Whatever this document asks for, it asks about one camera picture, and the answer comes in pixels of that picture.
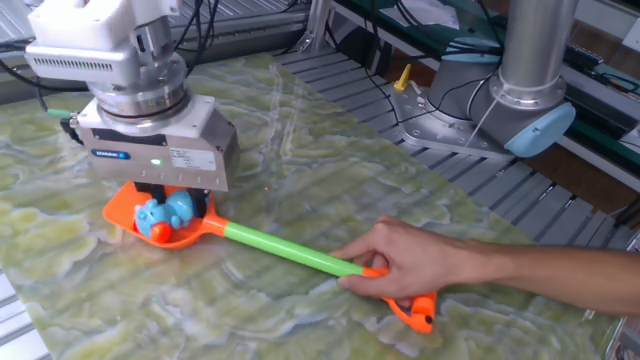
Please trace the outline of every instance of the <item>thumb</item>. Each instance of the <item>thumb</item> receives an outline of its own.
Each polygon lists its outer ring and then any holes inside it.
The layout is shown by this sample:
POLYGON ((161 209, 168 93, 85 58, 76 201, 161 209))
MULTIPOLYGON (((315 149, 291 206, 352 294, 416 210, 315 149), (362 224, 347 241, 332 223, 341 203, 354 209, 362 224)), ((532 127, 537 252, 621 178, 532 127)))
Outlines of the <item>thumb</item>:
POLYGON ((347 275, 338 279, 338 285, 362 296, 392 297, 394 281, 389 278, 388 275, 375 278, 347 275))

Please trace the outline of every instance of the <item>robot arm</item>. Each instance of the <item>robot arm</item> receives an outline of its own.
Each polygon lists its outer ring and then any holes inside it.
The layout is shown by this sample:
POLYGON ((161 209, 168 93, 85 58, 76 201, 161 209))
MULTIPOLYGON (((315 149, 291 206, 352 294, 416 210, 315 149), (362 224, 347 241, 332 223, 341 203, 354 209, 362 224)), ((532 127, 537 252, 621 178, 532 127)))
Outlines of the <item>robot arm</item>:
POLYGON ((37 40, 26 58, 43 78, 131 84, 171 43, 168 24, 150 24, 181 8, 181 0, 47 0, 29 15, 37 40))
POLYGON ((87 83, 95 98, 74 126, 100 176, 141 189, 227 191, 236 130, 214 98, 186 86, 169 26, 181 7, 181 0, 46 0, 29 16, 36 40, 25 57, 40 77, 87 83))

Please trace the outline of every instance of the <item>forearm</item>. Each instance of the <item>forearm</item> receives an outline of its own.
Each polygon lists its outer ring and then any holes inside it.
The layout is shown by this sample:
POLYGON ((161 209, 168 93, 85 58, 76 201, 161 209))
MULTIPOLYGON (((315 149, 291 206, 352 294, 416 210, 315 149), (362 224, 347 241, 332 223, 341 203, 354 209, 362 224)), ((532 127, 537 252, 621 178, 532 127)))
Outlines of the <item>forearm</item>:
POLYGON ((493 282, 603 313, 640 315, 640 255, 472 242, 471 282, 493 282))

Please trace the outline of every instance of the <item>finger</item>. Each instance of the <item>finger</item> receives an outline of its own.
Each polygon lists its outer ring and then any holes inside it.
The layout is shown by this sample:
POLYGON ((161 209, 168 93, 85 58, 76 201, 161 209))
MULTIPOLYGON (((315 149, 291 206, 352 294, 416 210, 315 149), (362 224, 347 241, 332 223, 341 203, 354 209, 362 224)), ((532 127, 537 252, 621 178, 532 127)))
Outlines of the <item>finger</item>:
POLYGON ((396 303, 398 303, 398 305, 404 307, 404 308, 411 308, 411 304, 413 304, 413 300, 410 298, 404 298, 404 299, 398 299, 396 300, 396 303))
POLYGON ((360 275, 348 275, 338 279, 338 285, 361 296, 393 298, 403 297, 404 295, 396 294, 399 290, 397 281, 395 281, 393 276, 390 275, 375 278, 360 275))
POLYGON ((353 259, 353 263, 360 266, 369 266, 369 262, 376 253, 373 251, 367 251, 366 253, 356 256, 353 259))
POLYGON ((389 261, 382 254, 374 254, 373 255, 373 261, 371 262, 371 267, 372 268, 388 269, 389 268, 389 261))
POLYGON ((373 234, 371 232, 367 232, 342 248, 334 250, 329 254, 341 259, 353 259, 368 251, 375 250, 373 246, 374 239, 373 234))

